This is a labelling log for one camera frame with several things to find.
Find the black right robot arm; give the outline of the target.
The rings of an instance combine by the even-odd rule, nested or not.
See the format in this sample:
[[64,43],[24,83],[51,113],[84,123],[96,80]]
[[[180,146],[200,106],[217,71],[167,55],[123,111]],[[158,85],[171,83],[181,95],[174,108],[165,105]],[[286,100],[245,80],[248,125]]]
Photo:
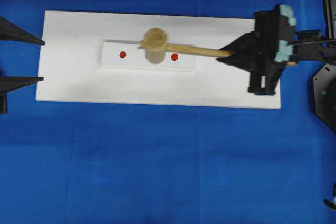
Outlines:
[[275,88],[288,63],[318,61],[335,65],[335,0],[323,0],[326,36],[320,30],[296,31],[293,10],[277,4],[254,13],[254,31],[223,47],[232,51],[218,62],[250,73],[248,92],[275,95]]

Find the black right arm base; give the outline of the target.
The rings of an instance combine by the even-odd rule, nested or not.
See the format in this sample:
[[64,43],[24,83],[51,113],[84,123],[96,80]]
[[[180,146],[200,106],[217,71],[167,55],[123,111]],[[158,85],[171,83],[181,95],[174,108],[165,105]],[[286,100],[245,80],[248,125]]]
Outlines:
[[316,115],[335,132],[335,66],[325,64],[313,77]]

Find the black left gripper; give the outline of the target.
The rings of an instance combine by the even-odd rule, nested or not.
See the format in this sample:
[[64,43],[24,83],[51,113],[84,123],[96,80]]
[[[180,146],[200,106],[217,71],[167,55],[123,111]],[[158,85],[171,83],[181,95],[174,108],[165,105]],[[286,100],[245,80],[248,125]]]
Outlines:
[[[0,17],[1,41],[18,41],[43,46],[44,41],[16,26],[4,17]],[[43,81],[43,77],[1,76],[0,114],[7,114],[7,93]]]

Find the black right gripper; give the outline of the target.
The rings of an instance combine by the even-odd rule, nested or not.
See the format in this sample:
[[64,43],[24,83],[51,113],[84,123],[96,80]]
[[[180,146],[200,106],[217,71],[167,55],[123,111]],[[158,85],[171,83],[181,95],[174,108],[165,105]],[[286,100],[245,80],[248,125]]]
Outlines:
[[285,69],[285,63],[276,62],[275,56],[279,51],[279,36],[283,34],[288,18],[281,14],[280,4],[269,11],[255,12],[254,18],[254,31],[221,48],[221,51],[233,53],[253,50],[253,54],[233,54],[216,60],[250,72],[249,93],[275,95],[276,85]]

